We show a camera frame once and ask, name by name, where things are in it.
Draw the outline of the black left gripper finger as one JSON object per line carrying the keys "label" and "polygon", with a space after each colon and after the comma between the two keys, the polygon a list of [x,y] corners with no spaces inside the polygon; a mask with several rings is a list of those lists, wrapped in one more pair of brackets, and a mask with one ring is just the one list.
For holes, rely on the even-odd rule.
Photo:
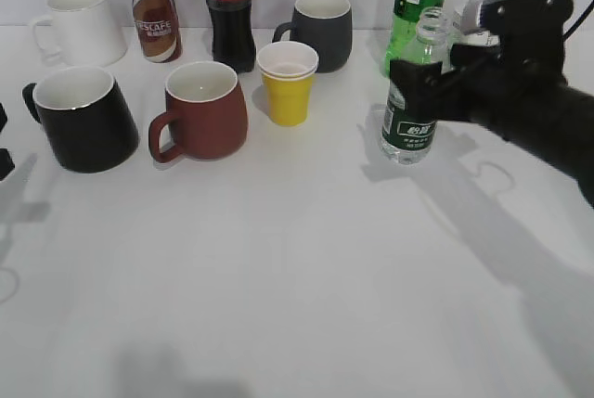
{"label": "black left gripper finger", "polygon": [[7,115],[3,104],[0,104],[0,128],[4,128],[7,123]]}
{"label": "black left gripper finger", "polygon": [[5,179],[14,170],[14,161],[7,148],[0,149],[0,179]]}

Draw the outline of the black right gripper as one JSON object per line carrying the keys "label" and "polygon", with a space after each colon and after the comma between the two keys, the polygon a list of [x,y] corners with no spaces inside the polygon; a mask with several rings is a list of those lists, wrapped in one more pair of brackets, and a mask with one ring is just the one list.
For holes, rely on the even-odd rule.
{"label": "black right gripper", "polygon": [[510,70],[499,45],[453,44],[442,63],[390,63],[390,80],[415,119],[464,121],[485,129],[574,178],[593,203],[593,96],[562,74]]}

